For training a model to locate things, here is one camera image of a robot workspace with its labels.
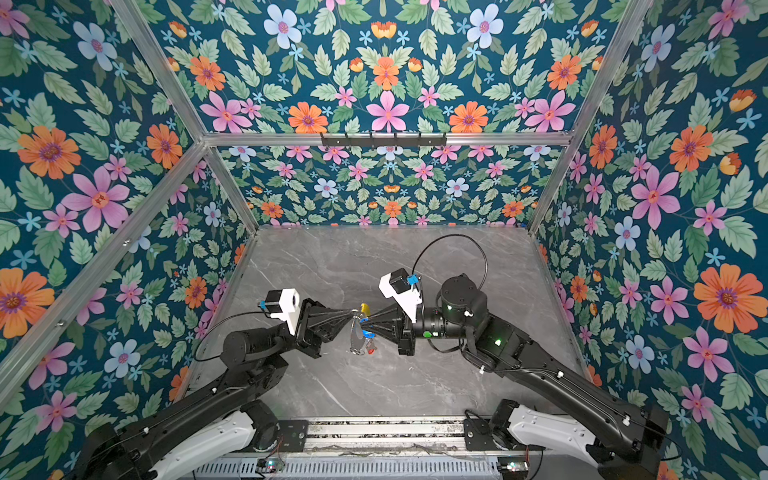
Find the silver keyring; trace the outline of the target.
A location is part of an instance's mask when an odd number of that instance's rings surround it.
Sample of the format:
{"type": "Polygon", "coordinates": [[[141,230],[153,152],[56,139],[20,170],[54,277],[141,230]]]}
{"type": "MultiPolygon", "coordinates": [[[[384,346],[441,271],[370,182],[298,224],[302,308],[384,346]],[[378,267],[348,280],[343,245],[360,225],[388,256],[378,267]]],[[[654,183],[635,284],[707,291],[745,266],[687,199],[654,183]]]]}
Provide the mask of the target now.
{"type": "Polygon", "coordinates": [[[360,320],[353,318],[350,331],[350,352],[355,355],[364,355],[367,352],[365,345],[366,337],[360,325],[360,320]]]}

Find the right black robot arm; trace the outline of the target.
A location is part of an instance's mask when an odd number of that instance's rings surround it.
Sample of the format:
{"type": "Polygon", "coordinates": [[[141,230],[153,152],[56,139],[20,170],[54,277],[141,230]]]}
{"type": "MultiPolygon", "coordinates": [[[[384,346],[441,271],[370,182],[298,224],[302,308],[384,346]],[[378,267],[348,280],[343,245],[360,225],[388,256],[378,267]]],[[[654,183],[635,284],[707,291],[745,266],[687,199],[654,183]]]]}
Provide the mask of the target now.
{"type": "Polygon", "coordinates": [[[419,339],[456,338],[462,357],[479,371],[520,384],[561,411],[502,403],[495,427],[500,436],[576,458],[604,479],[657,477],[666,460],[667,413],[623,401],[563,365],[526,332],[491,313],[486,294],[466,275],[446,280],[434,307],[425,306],[419,278],[403,269],[384,275],[379,290],[393,303],[363,327],[391,322],[400,354],[413,355],[419,339]]]}

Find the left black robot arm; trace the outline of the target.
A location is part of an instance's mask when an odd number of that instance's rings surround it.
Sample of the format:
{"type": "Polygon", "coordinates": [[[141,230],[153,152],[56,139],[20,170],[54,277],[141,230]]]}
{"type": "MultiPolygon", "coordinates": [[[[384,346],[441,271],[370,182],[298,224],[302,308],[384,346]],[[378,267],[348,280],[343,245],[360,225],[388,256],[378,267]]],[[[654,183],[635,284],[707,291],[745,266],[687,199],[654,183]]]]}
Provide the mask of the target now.
{"type": "Polygon", "coordinates": [[[225,370],[207,385],[126,427],[102,425],[86,438],[71,479],[159,479],[161,462],[209,426],[239,412],[250,433],[276,422],[259,398],[283,378],[288,363],[283,354],[299,350],[318,358],[357,314],[354,309],[330,309],[306,299],[298,311],[296,332],[286,323],[235,330],[227,334],[215,358],[225,370]]]}

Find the left small circuit board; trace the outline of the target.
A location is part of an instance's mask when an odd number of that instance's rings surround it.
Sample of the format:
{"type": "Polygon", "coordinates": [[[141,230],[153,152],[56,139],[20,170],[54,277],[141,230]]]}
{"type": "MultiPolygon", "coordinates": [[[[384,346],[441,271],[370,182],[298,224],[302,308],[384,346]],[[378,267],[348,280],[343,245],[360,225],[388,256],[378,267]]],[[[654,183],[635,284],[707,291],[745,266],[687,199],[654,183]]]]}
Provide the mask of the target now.
{"type": "Polygon", "coordinates": [[[257,460],[256,467],[259,474],[277,474],[284,470],[285,462],[277,458],[262,458],[257,460]]]}

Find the small circuit board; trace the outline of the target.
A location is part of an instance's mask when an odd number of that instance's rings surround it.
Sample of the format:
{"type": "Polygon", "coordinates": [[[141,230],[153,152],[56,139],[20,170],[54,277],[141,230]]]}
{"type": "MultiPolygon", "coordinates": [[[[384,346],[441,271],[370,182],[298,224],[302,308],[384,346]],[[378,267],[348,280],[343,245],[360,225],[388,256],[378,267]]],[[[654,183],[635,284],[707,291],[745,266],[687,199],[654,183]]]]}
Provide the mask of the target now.
{"type": "Polygon", "coordinates": [[[525,460],[503,458],[499,460],[497,470],[502,480],[526,480],[530,467],[529,463],[525,460]]]}
{"type": "Polygon", "coordinates": [[[262,458],[257,460],[256,467],[259,474],[277,474],[284,470],[285,462],[277,458],[262,458]]]}

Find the right small circuit board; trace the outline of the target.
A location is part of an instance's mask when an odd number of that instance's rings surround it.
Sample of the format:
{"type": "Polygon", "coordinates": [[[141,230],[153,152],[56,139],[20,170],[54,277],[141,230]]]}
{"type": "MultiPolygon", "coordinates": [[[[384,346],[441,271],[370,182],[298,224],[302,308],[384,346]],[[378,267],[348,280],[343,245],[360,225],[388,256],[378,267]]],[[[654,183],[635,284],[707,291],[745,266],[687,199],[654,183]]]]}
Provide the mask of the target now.
{"type": "Polygon", "coordinates": [[[526,480],[530,467],[529,463],[525,460],[503,458],[499,460],[497,470],[502,480],[526,480]]]}

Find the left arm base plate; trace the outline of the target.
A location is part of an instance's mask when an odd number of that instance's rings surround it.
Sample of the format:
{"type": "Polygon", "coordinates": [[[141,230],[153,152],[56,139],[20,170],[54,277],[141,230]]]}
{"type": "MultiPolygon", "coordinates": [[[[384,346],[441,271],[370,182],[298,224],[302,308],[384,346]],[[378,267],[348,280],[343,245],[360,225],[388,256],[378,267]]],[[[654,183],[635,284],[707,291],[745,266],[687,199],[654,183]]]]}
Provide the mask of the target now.
{"type": "Polygon", "coordinates": [[[252,446],[257,451],[298,453],[304,450],[308,439],[307,420],[279,420],[262,433],[254,436],[252,446]]]}

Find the aluminium front rail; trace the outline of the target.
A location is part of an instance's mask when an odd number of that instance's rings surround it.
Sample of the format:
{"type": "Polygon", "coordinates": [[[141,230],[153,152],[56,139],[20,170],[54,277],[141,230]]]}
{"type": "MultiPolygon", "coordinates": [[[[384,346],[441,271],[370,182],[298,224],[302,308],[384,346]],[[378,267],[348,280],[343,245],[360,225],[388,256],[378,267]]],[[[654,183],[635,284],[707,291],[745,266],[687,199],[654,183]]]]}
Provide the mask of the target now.
{"type": "MultiPolygon", "coordinates": [[[[458,416],[315,417],[309,422],[302,452],[435,451],[439,454],[470,452],[465,449],[463,419],[458,416]]],[[[596,436],[567,415],[553,415],[522,406],[508,418],[486,420],[500,447],[486,452],[531,452],[537,447],[587,461],[587,447],[596,436]]]]}

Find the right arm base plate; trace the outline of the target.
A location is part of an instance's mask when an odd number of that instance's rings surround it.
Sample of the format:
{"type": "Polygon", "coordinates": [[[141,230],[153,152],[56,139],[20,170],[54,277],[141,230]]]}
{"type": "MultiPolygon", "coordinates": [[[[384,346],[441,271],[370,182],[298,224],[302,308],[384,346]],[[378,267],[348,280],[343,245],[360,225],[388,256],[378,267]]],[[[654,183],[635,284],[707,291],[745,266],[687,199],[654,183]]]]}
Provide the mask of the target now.
{"type": "Polygon", "coordinates": [[[465,417],[463,419],[465,449],[470,452],[500,450],[493,437],[493,430],[485,419],[465,417]]]}

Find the black hook rail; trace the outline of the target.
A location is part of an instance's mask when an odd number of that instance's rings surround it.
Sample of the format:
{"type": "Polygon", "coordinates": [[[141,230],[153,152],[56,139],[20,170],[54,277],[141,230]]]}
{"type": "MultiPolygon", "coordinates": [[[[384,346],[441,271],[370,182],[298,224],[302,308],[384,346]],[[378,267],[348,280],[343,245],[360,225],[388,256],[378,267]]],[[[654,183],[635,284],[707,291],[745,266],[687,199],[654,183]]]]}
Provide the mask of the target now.
{"type": "Polygon", "coordinates": [[[448,145],[445,134],[392,133],[392,134],[321,134],[324,147],[378,148],[386,146],[402,148],[443,147],[448,145]]]}

